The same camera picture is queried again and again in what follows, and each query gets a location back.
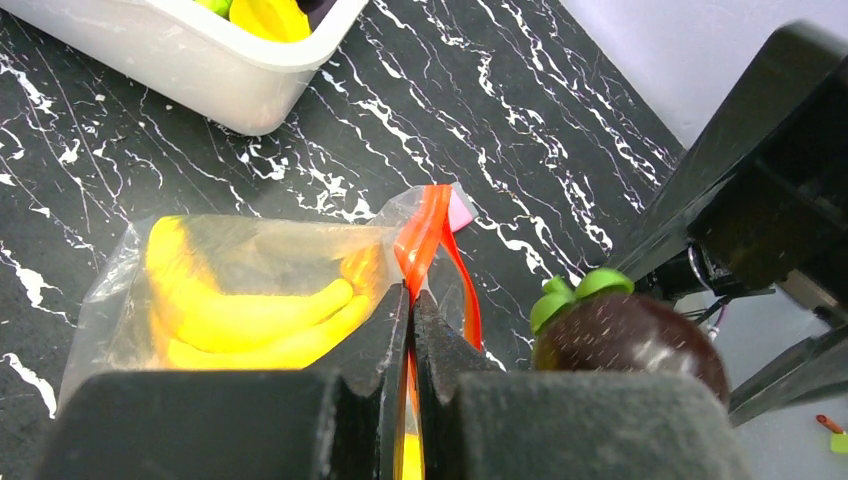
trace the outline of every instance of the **yellow fruit toy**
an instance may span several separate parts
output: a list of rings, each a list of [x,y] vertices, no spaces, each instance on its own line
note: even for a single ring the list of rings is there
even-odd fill
[[[298,42],[312,34],[296,0],[233,0],[230,21],[272,42]]]
[[[256,350],[210,353],[171,337],[155,311],[150,312],[151,337],[159,358],[182,370],[264,370],[308,367],[347,338],[368,316],[371,302],[354,297],[326,321],[295,335],[282,337]]]
[[[256,350],[298,333],[348,304],[353,287],[338,279],[312,296],[227,295],[191,249],[179,217],[153,227],[145,255],[153,307],[175,339],[210,353]]]

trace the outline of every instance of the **plastic bag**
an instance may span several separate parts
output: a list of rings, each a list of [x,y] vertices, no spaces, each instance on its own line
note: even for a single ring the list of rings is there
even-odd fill
[[[224,215],[131,225],[83,301],[60,410],[106,371],[306,367],[404,278],[416,294],[430,288],[479,348],[450,195],[447,185],[414,187],[365,226]]]

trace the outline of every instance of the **plastic container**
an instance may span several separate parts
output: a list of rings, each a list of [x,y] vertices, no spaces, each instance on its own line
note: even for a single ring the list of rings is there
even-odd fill
[[[245,135],[282,125],[368,0],[337,0],[308,38],[262,40],[192,0],[0,0],[0,8]]]

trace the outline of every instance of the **toy fruit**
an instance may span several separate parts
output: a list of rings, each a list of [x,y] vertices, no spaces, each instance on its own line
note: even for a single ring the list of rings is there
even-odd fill
[[[227,15],[230,13],[230,4],[233,3],[233,0],[194,0],[195,3],[199,3],[204,7],[212,10],[217,13],[219,16],[227,18]]]
[[[367,318],[370,301],[354,297],[324,322],[281,337],[256,350],[211,353],[169,336],[155,311],[150,313],[154,348],[165,366],[186,370],[301,369],[311,365],[347,338]]]
[[[180,217],[153,226],[145,254],[153,306],[175,339],[211,353],[255,350],[323,321],[347,305],[344,279],[312,296],[228,295],[218,290],[201,255],[188,244]]]
[[[563,293],[564,282],[546,285],[546,297],[566,302],[534,306],[533,368],[677,372],[700,379],[727,404],[724,365],[693,322],[653,298],[631,294],[633,283],[617,272],[591,275],[572,297]],[[554,308],[550,318],[540,317]]]
[[[233,0],[230,22],[273,42],[298,42],[312,33],[296,0]]]

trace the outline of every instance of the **table surface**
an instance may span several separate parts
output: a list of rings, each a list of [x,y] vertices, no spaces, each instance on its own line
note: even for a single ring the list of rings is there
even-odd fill
[[[487,357],[529,368],[553,274],[603,262],[681,152],[556,0],[374,0],[286,123],[242,137],[0,12],[0,476],[31,469],[80,302],[127,225],[366,222],[460,181]]]

